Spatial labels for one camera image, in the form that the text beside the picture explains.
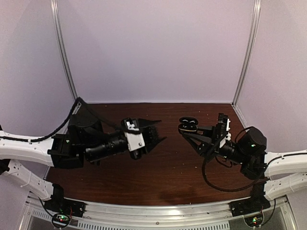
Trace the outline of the black charging case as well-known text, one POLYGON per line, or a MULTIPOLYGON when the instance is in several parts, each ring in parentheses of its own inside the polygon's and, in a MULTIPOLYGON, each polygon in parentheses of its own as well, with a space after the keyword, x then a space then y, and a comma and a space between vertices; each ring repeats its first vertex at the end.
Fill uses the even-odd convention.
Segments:
POLYGON ((183 116, 179 119, 178 131, 182 133, 196 133, 198 130, 198 120, 191 116, 183 116))

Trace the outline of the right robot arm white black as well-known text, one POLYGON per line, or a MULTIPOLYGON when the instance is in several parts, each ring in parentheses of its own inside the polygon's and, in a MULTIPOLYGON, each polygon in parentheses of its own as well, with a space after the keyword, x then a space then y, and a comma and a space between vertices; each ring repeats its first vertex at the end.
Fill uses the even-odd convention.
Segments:
POLYGON ((246 190, 262 180, 260 193, 246 200, 249 211, 257 211, 264 204, 264 197, 271 201, 293 194, 307 187, 307 152, 266 151, 267 139, 255 127, 243 130, 240 140, 231 140, 228 125, 203 126, 180 124, 182 137, 204 158, 202 176, 206 184, 222 192, 246 190), (240 188, 221 188, 211 183, 206 173, 207 164, 214 158, 223 158, 231 166, 240 166, 240 172, 252 182, 240 188))

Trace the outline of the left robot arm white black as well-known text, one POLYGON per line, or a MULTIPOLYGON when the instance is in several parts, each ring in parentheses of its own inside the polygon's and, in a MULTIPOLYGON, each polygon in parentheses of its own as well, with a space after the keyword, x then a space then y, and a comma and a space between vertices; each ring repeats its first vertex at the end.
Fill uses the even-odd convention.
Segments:
POLYGON ((50 202, 59 213, 69 209, 64 190, 25 168, 21 161, 31 161, 58 169, 76 169, 84 161, 98 163, 111 155, 128 152, 138 160, 151 152, 164 138, 158 120, 126 118, 120 126, 100 117, 91 108, 85 114, 70 112, 63 125, 67 134, 57 130, 44 137, 27 137, 0 132, 0 173, 29 189, 41 200, 50 202))

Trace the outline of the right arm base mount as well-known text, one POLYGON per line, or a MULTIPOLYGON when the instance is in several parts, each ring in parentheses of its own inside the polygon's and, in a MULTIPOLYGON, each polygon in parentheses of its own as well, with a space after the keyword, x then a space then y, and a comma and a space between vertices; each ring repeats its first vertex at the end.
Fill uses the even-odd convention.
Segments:
POLYGON ((230 202, 229 207, 232 213, 232 217, 260 212, 264 209, 270 208, 270 201, 264 197, 265 184, 266 182, 261 182, 253 185, 249 198, 230 202))

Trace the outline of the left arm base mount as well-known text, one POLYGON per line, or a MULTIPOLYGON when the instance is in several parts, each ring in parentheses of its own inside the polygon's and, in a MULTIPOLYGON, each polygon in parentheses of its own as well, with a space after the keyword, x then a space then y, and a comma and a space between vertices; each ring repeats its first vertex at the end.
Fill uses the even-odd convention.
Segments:
POLYGON ((53 184, 53 193, 50 199, 44 202, 44 208, 56 213, 72 215, 82 218, 85 211, 85 203, 64 197, 64 189, 59 184, 53 184))

